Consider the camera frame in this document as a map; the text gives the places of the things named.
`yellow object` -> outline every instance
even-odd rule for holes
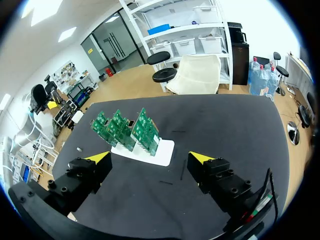
[[[106,151],[106,152],[102,152],[102,153],[99,153],[97,155],[93,155],[93,156],[89,156],[89,157],[86,157],[85,159],[90,159],[91,161],[95,161],[95,164],[97,164],[101,159],[103,159],[107,154],[110,154],[109,151]]]
[[[58,107],[58,105],[56,104],[55,101],[48,102],[47,106],[48,106],[49,109],[53,109],[53,108]]]
[[[199,153],[196,153],[194,151],[190,151],[189,154],[192,154],[202,165],[204,164],[205,161],[208,160],[214,160],[214,157],[210,157],[210,156],[205,156]]]

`green circuit board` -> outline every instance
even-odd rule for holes
[[[146,110],[142,108],[138,119],[135,122],[131,137],[145,148],[151,156],[156,155],[156,151],[160,142],[159,130],[154,121],[147,117]]]
[[[91,129],[95,131],[108,144],[115,147],[118,141],[107,131],[107,125],[109,122],[110,118],[106,118],[105,113],[101,111],[98,117],[91,124]]]
[[[136,141],[131,138],[132,125],[133,121],[122,117],[118,109],[106,126],[106,131],[131,152],[136,144]]]

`white stand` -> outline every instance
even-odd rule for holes
[[[117,143],[115,147],[111,148],[111,152],[129,159],[167,167],[170,164],[174,147],[174,141],[163,140],[160,138],[155,156],[151,156],[149,152],[146,152],[145,149],[139,146],[137,143],[135,144],[133,151],[129,151],[123,145]]]

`ceiling light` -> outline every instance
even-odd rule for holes
[[[35,0],[31,27],[58,12],[63,0]]]
[[[60,43],[61,41],[71,37],[71,35],[74,33],[74,31],[76,30],[76,26],[73,28],[70,28],[69,30],[64,31],[63,33],[61,33],[58,43]]]
[[[105,23],[111,23],[113,22],[114,20],[116,20],[119,16],[112,16],[108,21],[106,21]]]
[[[29,0],[27,1],[26,5],[24,6],[23,12],[22,12],[22,19],[25,18],[37,5],[39,0]]]
[[[10,97],[11,96],[9,94],[7,94],[7,93],[4,95],[4,97],[2,98],[2,101],[0,103],[0,110],[5,109],[6,105],[9,102]]]

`white chair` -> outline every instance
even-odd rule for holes
[[[216,94],[220,82],[221,61],[216,55],[184,55],[175,77],[166,88],[183,94]]]

